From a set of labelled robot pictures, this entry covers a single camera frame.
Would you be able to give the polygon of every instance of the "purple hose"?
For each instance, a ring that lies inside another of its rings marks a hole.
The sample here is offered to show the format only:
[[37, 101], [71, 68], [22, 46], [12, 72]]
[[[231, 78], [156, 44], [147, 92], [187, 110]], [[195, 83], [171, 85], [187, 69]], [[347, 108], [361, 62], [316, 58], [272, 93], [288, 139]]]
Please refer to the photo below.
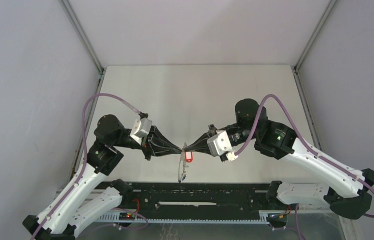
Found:
[[300, 232], [300, 228], [299, 228], [299, 218], [298, 218], [298, 215], [297, 215], [297, 210], [298, 210], [298, 204], [296, 205], [296, 211], [294, 213], [294, 215], [296, 216], [296, 226], [297, 226], [297, 229], [295, 228], [292, 228], [292, 227], [273, 227], [272, 224], [269, 224], [269, 226], [273, 229], [273, 230], [292, 230], [292, 231], [295, 231], [297, 233], [297, 235], [299, 236], [299, 239], [300, 240], [306, 240], [305, 236], [303, 236], [303, 234]]
[[[285, 116], [287, 117], [288, 121], [290, 122], [291, 126], [293, 127], [294, 131], [296, 132], [297, 134], [297, 137], [299, 138], [299, 140], [302, 142], [302, 144], [305, 146], [305, 148], [311, 152], [313, 155], [315, 156], [318, 156], [318, 153], [312, 149], [312, 147], [310, 147], [305, 139], [303, 138], [303, 136], [300, 134], [299, 130], [297, 129], [296, 125], [294, 124], [293, 120], [291, 119], [291, 116], [290, 114], [288, 113], [287, 109], [285, 108], [285, 106], [282, 104], [281, 100], [273, 95], [273, 94], [268, 94], [266, 95], [262, 101], [260, 102], [260, 105], [259, 105], [259, 108], [257, 109], [257, 113], [256, 113], [256, 118], [254, 119], [254, 122], [253, 122], [253, 126], [252, 126], [252, 129], [250, 130], [250, 134], [249, 136], [247, 137], [246, 141], [244, 142], [244, 144], [241, 146], [240, 149], [238, 149], [238, 151], [236, 151], [234, 154], [236, 156], [238, 156], [246, 147], [247, 145], [249, 144], [249, 142], [251, 141], [253, 135], [254, 135], [254, 132], [256, 130], [256, 126], [257, 126], [257, 122], [259, 121], [259, 116], [260, 116], [260, 113], [262, 112], [262, 109], [263, 109], [263, 105], [265, 104], [266, 100], [268, 98], [273, 98], [277, 101], [277, 103], [279, 104], [279, 106], [282, 108], [282, 111], [284, 112]], [[343, 167], [341, 167], [340, 165], [336, 164], [335, 162], [332, 162], [331, 160], [327, 159], [326, 157], [324, 156], [318, 156], [318, 158], [320, 158], [321, 160], [325, 161], [326, 163], [336, 167], [337, 169], [339, 169], [340, 171], [344, 172], [345, 174], [347, 174], [348, 176], [352, 177], [353, 179], [356, 179], [357, 176], [354, 175], [353, 173], [349, 172], [348, 170], [344, 169]], [[372, 194], [374, 195], [374, 189], [369, 185], [367, 184], [365, 181], [363, 181], [362, 179], [357, 179], [358, 182], [360, 182], [361, 184], [363, 184], [367, 189], [369, 189], [369, 191], [372, 192]], [[364, 216], [366, 217], [369, 217], [369, 218], [374, 218], [374, 215], [372, 214], [364, 214]]]
[[108, 223], [108, 224], [103, 224], [103, 225], [100, 225], [100, 226], [97, 226], [87, 232], [83, 232], [82, 234], [80, 234], [79, 236], [85, 236], [85, 235], [88, 235], [98, 229], [101, 229], [101, 228], [105, 228], [105, 227], [119, 227], [119, 228], [122, 228], [122, 229], [128, 229], [128, 230], [140, 230], [140, 229], [143, 229], [143, 228], [146, 228], [148, 226], [148, 219], [137, 213], [137, 212], [133, 212], [133, 211], [128, 211], [126, 209], [122, 209], [122, 208], [114, 208], [114, 210], [119, 210], [119, 211], [123, 211], [123, 212], [127, 212], [127, 213], [130, 213], [130, 214], [134, 214], [134, 215], [137, 215], [138, 217], [144, 219], [146, 221], [146, 224], [144, 224], [143, 226], [139, 226], [139, 227], [126, 227], [126, 226], [120, 226], [120, 225], [117, 225], [117, 224], [114, 224], [114, 223]]
[[[79, 171], [79, 174], [78, 174], [78, 177], [75, 179], [75, 182], [74, 184], [78, 184], [79, 183], [79, 180], [82, 178], [82, 175], [84, 174], [84, 171], [85, 171], [85, 168], [87, 167], [87, 137], [86, 137], [86, 134], [85, 134], [85, 112], [87, 111], [87, 107], [88, 107], [88, 104], [95, 98], [97, 97], [100, 97], [100, 96], [106, 96], [106, 97], [111, 97], [111, 98], [114, 98], [116, 100], [119, 100], [121, 101], [123, 104], [125, 104], [127, 107], [129, 107], [131, 110], [133, 110], [136, 114], [140, 114], [141, 112], [136, 109], [135, 107], [133, 107], [131, 104], [129, 104], [127, 101], [125, 101], [124, 99], [116, 96], [116, 95], [113, 95], [113, 94], [109, 94], [109, 93], [97, 93], [93, 96], [91, 96], [84, 104], [84, 108], [82, 109], [82, 146], [84, 148], [84, 161], [82, 162], [82, 168], [81, 168], [81, 171]], [[46, 222], [46, 219], [47, 217], [51, 217], [51, 215], [53, 215], [54, 211], [56, 211], [56, 209], [62, 204], [62, 202], [67, 198], [67, 196], [72, 192], [72, 190], [75, 188], [74, 187], [74, 184], [72, 184], [72, 186], [70, 186], [70, 188], [68, 189], [68, 191], [65, 192], [65, 194], [59, 199], [59, 201], [56, 203], [56, 205], [50, 210], [50, 212], [46, 215], [46, 217], [44, 218], [44, 220], [40, 223], [40, 225], [38, 225], [37, 229], [35, 229], [34, 233], [32, 234], [32, 237], [30, 240], [34, 240], [35, 239], [35, 236], [38, 234], [38, 232], [40, 231], [40, 229], [42, 228], [42, 226], [45, 224]]]
[[294, 213], [294, 216], [296, 217], [296, 228], [297, 228], [297, 234], [299, 235], [300, 240], [304, 240], [302, 237], [302, 233], [300, 232], [300, 227], [299, 227], [299, 215], [297, 212], [299, 211], [299, 205], [296, 204], [296, 211]]

